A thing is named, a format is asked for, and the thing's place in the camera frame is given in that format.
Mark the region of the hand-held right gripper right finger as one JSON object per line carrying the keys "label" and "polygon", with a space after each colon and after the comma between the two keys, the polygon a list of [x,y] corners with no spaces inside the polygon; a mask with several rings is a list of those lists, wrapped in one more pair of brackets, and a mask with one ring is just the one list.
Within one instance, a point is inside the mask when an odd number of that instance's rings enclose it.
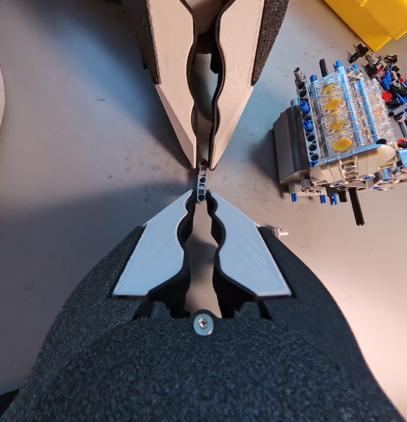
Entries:
{"label": "hand-held right gripper right finger", "polygon": [[260,226],[215,192],[207,192],[207,211],[217,243],[213,287],[218,298],[291,297]]}

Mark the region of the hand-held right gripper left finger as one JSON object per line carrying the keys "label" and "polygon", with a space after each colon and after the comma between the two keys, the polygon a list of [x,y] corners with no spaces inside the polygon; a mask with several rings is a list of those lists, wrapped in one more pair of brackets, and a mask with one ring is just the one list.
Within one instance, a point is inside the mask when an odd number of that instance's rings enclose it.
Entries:
{"label": "hand-held right gripper left finger", "polygon": [[185,243],[193,229],[194,190],[148,220],[113,290],[114,297],[148,297],[163,285],[163,298],[185,296],[190,267]]}

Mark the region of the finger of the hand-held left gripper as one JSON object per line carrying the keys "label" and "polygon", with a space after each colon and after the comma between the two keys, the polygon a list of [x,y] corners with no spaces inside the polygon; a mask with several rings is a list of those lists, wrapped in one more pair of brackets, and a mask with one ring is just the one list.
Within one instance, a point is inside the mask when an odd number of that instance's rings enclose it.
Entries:
{"label": "finger of the hand-held left gripper", "polygon": [[157,71],[156,91],[192,168],[197,166],[197,139],[192,125],[195,100],[189,78],[197,31],[186,1],[146,1]]}
{"label": "finger of the hand-held left gripper", "polygon": [[217,167],[253,91],[263,10],[262,0],[228,1],[217,16],[215,40],[221,70],[212,104],[210,170]]}

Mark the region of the short grey brick beam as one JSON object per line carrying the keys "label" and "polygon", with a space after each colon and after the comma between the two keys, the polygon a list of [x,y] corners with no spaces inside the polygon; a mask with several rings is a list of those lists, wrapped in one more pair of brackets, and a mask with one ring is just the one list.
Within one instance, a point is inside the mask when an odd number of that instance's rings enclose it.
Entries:
{"label": "short grey brick beam", "polygon": [[198,177],[196,188],[196,201],[203,203],[206,200],[207,178],[208,178],[208,162],[206,159],[201,159],[198,165]]}

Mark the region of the grey brick engine model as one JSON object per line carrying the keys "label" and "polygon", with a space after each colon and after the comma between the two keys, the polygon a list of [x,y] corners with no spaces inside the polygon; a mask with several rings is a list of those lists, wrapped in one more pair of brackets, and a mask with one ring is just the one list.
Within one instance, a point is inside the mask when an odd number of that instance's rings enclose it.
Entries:
{"label": "grey brick engine model", "polygon": [[397,147],[401,131],[395,121],[383,128],[361,67],[338,60],[329,73],[324,59],[320,67],[321,78],[294,70],[296,98],[290,106],[301,109],[310,174],[282,186],[293,203],[299,197],[317,197],[331,205],[350,199],[356,224],[363,226],[359,191],[407,184],[407,148]]}

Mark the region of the yellow plastic bin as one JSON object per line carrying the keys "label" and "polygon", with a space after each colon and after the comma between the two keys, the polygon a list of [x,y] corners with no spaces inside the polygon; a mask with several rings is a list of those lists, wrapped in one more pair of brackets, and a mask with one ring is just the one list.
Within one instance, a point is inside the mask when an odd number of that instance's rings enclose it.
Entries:
{"label": "yellow plastic bin", "polygon": [[407,0],[326,0],[373,52],[407,33]]}

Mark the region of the pile of colourful brick parts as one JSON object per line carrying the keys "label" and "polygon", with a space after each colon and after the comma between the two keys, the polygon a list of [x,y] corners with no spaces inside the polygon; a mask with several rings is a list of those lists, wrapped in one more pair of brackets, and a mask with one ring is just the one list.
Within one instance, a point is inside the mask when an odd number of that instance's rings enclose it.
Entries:
{"label": "pile of colourful brick parts", "polygon": [[407,79],[402,77],[397,65],[397,55],[376,55],[363,44],[354,45],[354,52],[349,54],[349,64],[363,60],[362,69],[368,82],[367,89],[371,96],[372,108],[384,120],[383,128],[391,125],[391,120],[400,127],[397,147],[407,148]]}

